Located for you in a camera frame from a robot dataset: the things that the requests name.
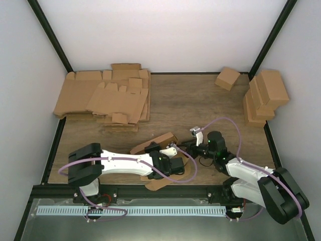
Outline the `brown cardboard box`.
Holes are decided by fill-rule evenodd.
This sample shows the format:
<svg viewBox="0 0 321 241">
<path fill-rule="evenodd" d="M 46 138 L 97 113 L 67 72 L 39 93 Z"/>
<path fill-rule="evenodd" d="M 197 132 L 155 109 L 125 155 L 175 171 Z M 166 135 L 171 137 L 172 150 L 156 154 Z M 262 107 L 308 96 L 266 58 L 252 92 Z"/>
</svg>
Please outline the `brown cardboard box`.
<svg viewBox="0 0 321 241">
<path fill-rule="evenodd" d="M 162 150 L 162 149 L 166 149 L 170 143 L 177 144 L 178 139 L 173 133 L 168 132 L 166 134 L 163 134 L 159 137 L 156 137 L 150 141 L 147 141 L 145 143 L 142 143 L 132 148 L 129 153 L 132 155 L 144 154 L 145 148 L 149 146 L 151 143 L 157 143 L 160 146 L 160 149 Z M 182 153 L 178 153 L 176 157 L 182 157 L 183 162 L 185 164 L 185 172 L 182 175 L 171 175 L 170 178 L 176 181 L 179 181 L 179 180 L 186 181 L 186 179 L 191 175 L 191 172 L 192 172 L 192 168 L 191 168 L 192 161 Z M 145 176 L 141 176 L 140 179 L 141 181 L 147 181 L 147 183 L 145 184 L 145 187 L 150 191 L 157 191 L 157 190 L 160 190 L 161 188 L 164 188 L 165 186 L 178 184 L 166 178 L 155 180 L 155 179 L 148 179 Z"/>
</svg>

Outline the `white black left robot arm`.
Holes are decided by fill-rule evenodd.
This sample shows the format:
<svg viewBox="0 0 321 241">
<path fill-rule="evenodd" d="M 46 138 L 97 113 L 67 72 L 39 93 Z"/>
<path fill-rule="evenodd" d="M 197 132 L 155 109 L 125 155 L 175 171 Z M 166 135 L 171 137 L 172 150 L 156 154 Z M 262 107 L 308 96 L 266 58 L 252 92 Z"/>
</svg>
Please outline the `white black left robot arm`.
<svg viewBox="0 0 321 241">
<path fill-rule="evenodd" d="M 68 156 L 68 184 L 79 187 L 92 203 L 102 198 L 99 177 L 107 174 L 135 174 L 160 180 L 164 176 L 184 174 L 185 165 L 173 147 L 162 149 L 155 142 L 144 148 L 142 154 L 113 153 L 91 143 Z"/>
</svg>

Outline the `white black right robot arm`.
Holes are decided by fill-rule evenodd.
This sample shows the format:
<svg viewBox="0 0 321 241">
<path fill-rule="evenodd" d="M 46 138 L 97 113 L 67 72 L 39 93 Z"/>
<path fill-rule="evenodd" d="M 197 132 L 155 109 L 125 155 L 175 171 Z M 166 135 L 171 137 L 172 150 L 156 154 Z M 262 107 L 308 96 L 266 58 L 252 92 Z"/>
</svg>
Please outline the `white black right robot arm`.
<svg viewBox="0 0 321 241">
<path fill-rule="evenodd" d="M 192 131 L 194 140 L 180 147 L 193 158 L 211 159 L 215 168 L 229 176 L 223 183 L 223 197 L 228 202 L 247 199 L 265 208 L 278 223 L 299 218 L 309 207 L 309 200 L 285 168 L 275 170 L 248 163 L 228 151 L 222 134 L 212 131 L 203 141 L 202 132 Z"/>
</svg>

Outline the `lower folded brown box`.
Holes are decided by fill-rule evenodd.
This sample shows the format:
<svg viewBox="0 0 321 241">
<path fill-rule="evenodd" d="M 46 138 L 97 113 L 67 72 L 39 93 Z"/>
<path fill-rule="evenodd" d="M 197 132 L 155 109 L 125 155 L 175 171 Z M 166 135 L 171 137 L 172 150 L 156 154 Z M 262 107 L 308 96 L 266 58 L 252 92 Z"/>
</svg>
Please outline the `lower folded brown box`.
<svg viewBox="0 0 321 241">
<path fill-rule="evenodd" d="M 257 120 L 253 117 L 253 109 L 250 105 L 250 93 L 249 91 L 243 97 L 243 111 L 245 125 L 249 127 L 263 128 L 265 126 L 265 120 Z"/>
</svg>

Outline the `folded brown box tilted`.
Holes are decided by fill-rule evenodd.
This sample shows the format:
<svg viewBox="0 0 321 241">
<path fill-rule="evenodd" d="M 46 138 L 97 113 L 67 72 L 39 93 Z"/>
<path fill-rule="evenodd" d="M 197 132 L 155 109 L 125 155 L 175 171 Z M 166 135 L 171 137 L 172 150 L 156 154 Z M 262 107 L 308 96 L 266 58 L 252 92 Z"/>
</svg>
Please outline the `folded brown box tilted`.
<svg viewBox="0 0 321 241">
<path fill-rule="evenodd" d="M 217 76 L 215 84 L 227 91 L 230 91 L 239 76 L 240 72 L 229 67 L 224 67 Z"/>
</svg>

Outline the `top folded brown box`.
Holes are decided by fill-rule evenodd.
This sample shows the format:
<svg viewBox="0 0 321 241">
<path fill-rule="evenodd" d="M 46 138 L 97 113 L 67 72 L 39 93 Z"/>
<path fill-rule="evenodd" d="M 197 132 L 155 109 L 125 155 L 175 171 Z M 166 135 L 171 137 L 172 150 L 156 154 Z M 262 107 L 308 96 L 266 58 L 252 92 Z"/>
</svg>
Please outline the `top folded brown box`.
<svg viewBox="0 0 321 241">
<path fill-rule="evenodd" d="M 257 83 L 265 106 L 276 110 L 289 102 L 282 76 L 277 70 L 262 70 L 257 75 Z"/>
</svg>

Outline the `stack of flat cardboard blanks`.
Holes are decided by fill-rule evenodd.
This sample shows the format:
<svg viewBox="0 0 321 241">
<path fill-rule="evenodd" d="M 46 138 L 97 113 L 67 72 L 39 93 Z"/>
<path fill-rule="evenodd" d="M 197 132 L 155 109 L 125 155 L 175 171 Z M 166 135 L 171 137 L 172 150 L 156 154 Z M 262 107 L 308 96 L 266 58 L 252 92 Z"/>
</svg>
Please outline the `stack of flat cardboard blanks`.
<svg viewBox="0 0 321 241">
<path fill-rule="evenodd" d="M 69 72 L 53 114 L 94 120 L 109 131 L 138 130 L 150 118 L 151 74 L 138 63 L 114 63 L 110 70 Z"/>
</svg>

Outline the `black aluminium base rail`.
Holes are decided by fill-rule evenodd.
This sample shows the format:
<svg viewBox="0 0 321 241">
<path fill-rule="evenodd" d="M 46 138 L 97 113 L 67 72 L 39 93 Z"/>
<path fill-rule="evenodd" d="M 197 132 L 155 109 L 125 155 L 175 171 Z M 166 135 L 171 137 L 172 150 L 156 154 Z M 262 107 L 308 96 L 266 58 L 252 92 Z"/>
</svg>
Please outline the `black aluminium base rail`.
<svg viewBox="0 0 321 241">
<path fill-rule="evenodd" d="M 169 185 L 157 191 L 148 190 L 143 185 L 101 185 L 98 194 L 88 197 L 94 203 L 116 203 L 118 200 L 134 199 L 205 199 L 209 202 L 226 200 L 221 185 Z"/>
</svg>

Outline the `black left frame post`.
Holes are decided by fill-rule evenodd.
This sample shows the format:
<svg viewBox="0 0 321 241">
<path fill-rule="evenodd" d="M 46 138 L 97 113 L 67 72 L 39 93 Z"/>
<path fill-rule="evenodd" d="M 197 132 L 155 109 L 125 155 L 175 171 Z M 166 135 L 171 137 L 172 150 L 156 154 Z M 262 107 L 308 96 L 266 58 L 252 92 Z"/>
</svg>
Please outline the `black left frame post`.
<svg viewBox="0 0 321 241">
<path fill-rule="evenodd" d="M 63 64 L 66 71 L 73 72 L 73 68 L 58 40 L 56 37 L 44 11 L 42 10 L 39 2 L 37 0 L 27 0 L 29 6 L 31 7 L 32 11 L 34 12 L 36 18 L 38 19 L 42 29 L 44 30 L 45 34 L 47 35 L 51 45 L 53 46 L 55 52 L 57 53 L 61 63 Z"/>
</svg>

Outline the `black frame post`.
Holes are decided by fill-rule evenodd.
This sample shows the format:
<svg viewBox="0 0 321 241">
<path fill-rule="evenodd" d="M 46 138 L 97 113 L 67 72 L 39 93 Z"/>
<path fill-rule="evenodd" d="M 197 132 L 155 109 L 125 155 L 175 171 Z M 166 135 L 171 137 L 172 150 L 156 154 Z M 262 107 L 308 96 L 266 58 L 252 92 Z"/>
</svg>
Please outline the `black frame post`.
<svg viewBox="0 0 321 241">
<path fill-rule="evenodd" d="M 44 30 L 45 34 L 47 35 L 51 45 L 53 46 L 55 52 L 57 53 L 61 63 L 63 64 L 66 71 L 73 72 L 73 68 L 58 40 L 56 37 L 44 11 L 42 10 L 39 2 L 37 0 L 27 0 L 29 6 L 31 7 L 32 11 L 34 12 L 36 18 L 38 19 L 42 29 Z"/>
<path fill-rule="evenodd" d="M 295 7 L 297 0 L 287 0 L 284 7 L 282 8 L 277 20 L 275 21 L 264 45 L 262 46 L 257 58 L 255 59 L 250 71 L 248 72 L 249 81 L 251 81 L 257 71 L 259 70 L 261 64 L 263 63 L 266 55 L 268 54 L 269 50 L 271 49 L 274 41 L 276 40 L 278 34 L 282 30 L 286 20 L 288 19 L 290 13 L 292 12 L 293 8 Z"/>
</svg>

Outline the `black right frame post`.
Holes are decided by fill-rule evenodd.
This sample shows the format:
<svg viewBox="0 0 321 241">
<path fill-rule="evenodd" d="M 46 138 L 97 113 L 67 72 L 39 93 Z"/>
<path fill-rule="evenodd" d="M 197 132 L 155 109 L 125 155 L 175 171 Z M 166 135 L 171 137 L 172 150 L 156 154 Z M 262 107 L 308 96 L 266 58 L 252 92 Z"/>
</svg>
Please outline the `black right frame post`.
<svg viewBox="0 0 321 241">
<path fill-rule="evenodd" d="M 288 19 L 290 13 L 292 12 L 293 8 L 295 7 L 297 0 L 287 0 L 284 7 L 282 8 L 277 20 L 275 21 L 264 45 L 262 46 L 257 58 L 255 59 L 250 71 L 248 72 L 249 81 L 251 81 L 257 71 L 259 70 L 261 64 L 263 63 L 266 55 L 268 54 L 269 50 L 271 49 L 274 41 L 276 40 L 278 34 L 282 30 L 286 20 Z"/>
</svg>

